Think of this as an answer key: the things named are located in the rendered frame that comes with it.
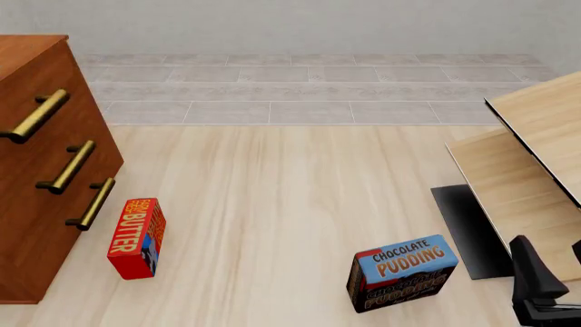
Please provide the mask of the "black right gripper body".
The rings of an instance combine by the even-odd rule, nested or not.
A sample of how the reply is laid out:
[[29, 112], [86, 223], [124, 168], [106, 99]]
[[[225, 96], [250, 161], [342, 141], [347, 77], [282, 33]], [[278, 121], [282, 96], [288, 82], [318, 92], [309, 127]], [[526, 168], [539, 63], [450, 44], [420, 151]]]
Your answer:
[[553, 299], [512, 299], [513, 310], [522, 327], [581, 327], [581, 304], [558, 304]]

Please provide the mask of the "wooden cabinet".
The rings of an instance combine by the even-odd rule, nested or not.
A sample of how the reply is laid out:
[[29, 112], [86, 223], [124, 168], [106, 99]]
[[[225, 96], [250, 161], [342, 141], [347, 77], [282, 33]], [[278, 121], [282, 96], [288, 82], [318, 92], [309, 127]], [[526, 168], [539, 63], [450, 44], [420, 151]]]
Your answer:
[[[70, 99], [25, 144], [0, 138], [0, 304], [40, 302], [82, 233], [80, 218], [114, 179], [122, 155], [64, 35], [0, 35], [0, 131], [14, 129], [37, 96], [64, 89]], [[74, 156], [68, 146], [96, 148], [61, 195], [35, 188], [52, 181]]]

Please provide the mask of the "pale wooden board, white edge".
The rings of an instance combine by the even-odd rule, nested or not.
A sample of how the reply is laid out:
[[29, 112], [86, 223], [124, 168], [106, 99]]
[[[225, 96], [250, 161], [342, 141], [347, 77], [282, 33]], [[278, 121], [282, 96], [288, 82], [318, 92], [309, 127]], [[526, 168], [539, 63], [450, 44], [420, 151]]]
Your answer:
[[507, 130], [446, 144], [503, 244], [523, 235], [562, 282], [581, 281], [578, 209]]

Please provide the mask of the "blue chocolate pudding box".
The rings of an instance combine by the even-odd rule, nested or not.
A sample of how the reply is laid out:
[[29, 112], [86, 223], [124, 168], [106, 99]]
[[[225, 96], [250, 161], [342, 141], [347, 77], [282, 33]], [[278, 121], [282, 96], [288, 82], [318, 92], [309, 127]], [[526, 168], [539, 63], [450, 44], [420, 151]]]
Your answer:
[[440, 234], [355, 253], [346, 289], [355, 312], [434, 296], [458, 265]]

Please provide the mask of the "pale wooden board, black edge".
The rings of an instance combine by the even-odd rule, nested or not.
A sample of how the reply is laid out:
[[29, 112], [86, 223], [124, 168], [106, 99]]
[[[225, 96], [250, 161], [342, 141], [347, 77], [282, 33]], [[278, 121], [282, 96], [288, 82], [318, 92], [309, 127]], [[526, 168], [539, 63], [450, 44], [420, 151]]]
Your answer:
[[581, 71], [485, 104], [581, 209]]

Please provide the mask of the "red butter box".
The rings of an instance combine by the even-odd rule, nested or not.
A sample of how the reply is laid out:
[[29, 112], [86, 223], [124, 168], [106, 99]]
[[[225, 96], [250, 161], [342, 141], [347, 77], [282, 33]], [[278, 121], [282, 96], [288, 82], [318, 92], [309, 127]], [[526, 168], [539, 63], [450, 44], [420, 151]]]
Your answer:
[[107, 253], [124, 280], [155, 276], [165, 228], [166, 220], [157, 198], [126, 202]]

